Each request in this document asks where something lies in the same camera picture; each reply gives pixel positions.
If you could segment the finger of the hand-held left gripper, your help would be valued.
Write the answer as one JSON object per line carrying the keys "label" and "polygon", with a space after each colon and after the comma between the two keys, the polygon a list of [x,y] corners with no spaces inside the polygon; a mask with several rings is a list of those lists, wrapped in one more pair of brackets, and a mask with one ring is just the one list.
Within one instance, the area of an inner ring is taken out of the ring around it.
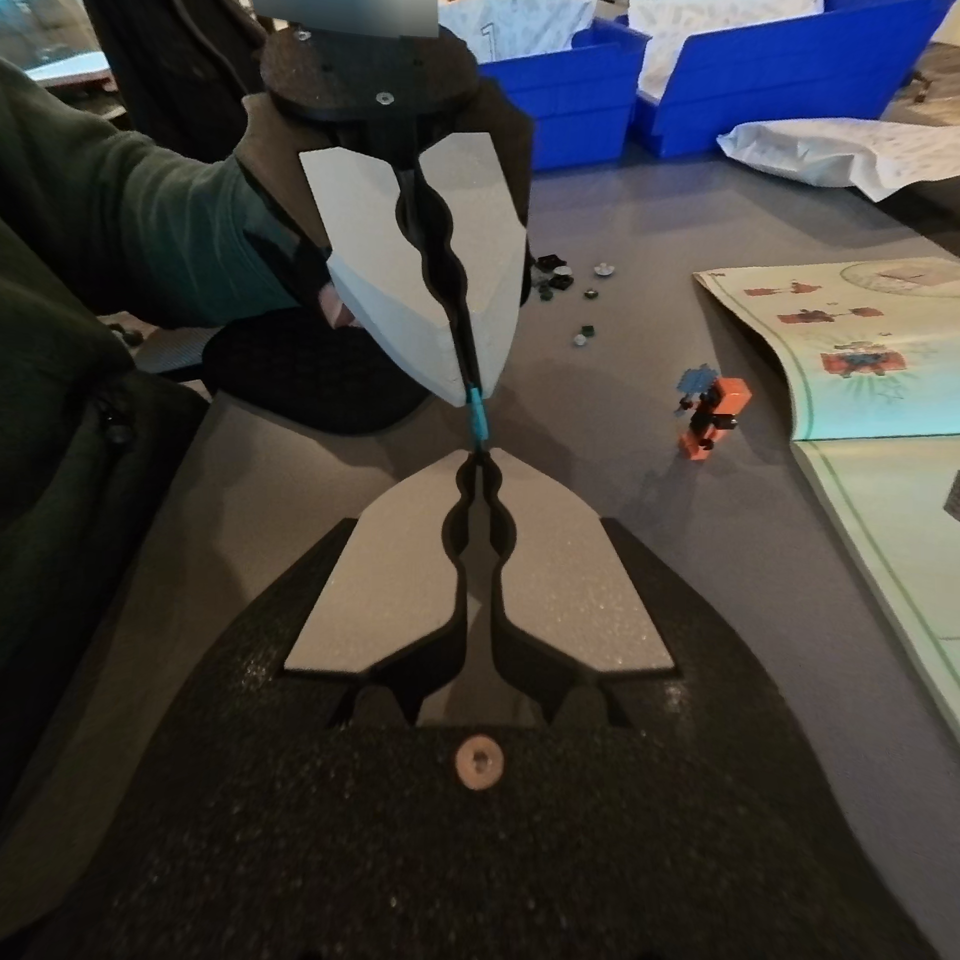
{"label": "finger of the hand-held left gripper", "polygon": [[303,151],[300,165],[343,304],[403,373],[450,406],[465,407],[460,318],[430,283],[424,252],[403,232],[406,195],[397,170],[342,147]]}
{"label": "finger of the hand-held left gripper", "polygon": [[489,399],[519,321],[526,229],[488,133],[450,133],[420,155],[419,169],[451,217],[448,246],[464,275],[478,388]]}

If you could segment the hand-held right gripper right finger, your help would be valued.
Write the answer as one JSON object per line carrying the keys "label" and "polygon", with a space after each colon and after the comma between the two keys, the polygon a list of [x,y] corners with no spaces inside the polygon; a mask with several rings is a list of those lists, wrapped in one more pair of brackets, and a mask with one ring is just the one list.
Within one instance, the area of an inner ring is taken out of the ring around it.
{"label": "hand-held right gripper right finger", "polygon": [[505,449],[489,450],[485,493],[506,627],[596,676],[666,673],[675,662],[601,516]]}

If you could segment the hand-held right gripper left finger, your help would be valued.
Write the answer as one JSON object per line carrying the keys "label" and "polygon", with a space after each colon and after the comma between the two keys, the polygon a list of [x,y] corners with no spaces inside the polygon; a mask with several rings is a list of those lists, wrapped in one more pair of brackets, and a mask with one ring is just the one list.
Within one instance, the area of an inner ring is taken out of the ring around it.
{"label": "hand-held right gripper left finger", "polygon": [[294,673],[370,676],[454,624],[474,499],[458,449],[362,511],[285,660]]}

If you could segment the pile of toy bricks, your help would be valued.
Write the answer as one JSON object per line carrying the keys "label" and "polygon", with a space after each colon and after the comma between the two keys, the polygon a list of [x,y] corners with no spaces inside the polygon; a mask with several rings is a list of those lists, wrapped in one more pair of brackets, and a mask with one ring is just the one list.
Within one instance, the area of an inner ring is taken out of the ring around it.
{"label": "pile of toy bricks", "polygon": [[545,304],[554,301],[561,294],[578,293],[584,304],[595,305],[601,298],[604,283],[617,274],[618,267],[614,263],[601,261],[591,268],[587,277],[594,281],[593,284],[579,285],[570,263],[555,253],[536,257],[529,266],[529,279],[534,296]]}

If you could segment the white instruction booklet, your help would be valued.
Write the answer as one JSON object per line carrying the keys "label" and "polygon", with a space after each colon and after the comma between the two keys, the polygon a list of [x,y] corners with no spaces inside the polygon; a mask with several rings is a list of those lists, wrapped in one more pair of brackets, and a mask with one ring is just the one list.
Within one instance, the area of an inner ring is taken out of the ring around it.
{"label": "white instruction booklet", "polygon": [[775,355],[794,456],[957,737],[958,260],[694,278]]}

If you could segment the person's left forearm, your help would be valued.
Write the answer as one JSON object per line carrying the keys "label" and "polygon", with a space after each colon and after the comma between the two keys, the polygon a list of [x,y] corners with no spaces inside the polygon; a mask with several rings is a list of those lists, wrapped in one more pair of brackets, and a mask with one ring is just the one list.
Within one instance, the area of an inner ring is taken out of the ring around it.
{"label": "person's left forearm", "polygon": [[216,328],[330,299],[323,258],[234,158],[162,149],[7,61],[1,148],[3,327],[140,309]]}

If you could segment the person's left hand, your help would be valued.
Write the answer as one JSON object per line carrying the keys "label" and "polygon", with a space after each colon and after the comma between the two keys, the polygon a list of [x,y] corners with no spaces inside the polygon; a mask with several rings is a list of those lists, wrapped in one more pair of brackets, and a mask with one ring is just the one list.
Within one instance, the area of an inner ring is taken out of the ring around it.
{"label": "person's left hand", "polygon": [[331,330],[363,330],[363,324],[345,305],[331,281],[318,291],[318,309]]}

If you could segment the blue plastic bin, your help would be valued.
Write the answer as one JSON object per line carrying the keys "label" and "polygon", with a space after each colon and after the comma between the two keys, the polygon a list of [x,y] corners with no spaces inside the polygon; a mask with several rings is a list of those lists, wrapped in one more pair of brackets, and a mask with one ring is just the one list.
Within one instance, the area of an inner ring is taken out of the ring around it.
{"label": "blue plastic bin", "polygon": [[649,37],[595,18],[571,48],[481,64],[479,71],[534,123],[534,173],[617,162]]}
{"label": "blue plastic bin", "polygon": [[878,119],[952,6],[829,1],[822,13],[695,35],[659,101],[637,97],[630,137],[669,160],[712,152],[749,122]]}

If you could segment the white paper bag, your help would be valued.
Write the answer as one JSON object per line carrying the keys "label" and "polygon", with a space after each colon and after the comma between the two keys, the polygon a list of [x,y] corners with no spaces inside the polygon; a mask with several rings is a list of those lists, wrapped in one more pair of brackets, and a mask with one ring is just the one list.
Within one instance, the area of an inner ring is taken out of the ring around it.
{"label": "white paper bag", "polygon": [[907,186],[959,176],[958,126],[853,118],[737,125],[721,152],[750,169],[822,188],[855,188],[879,202]]}

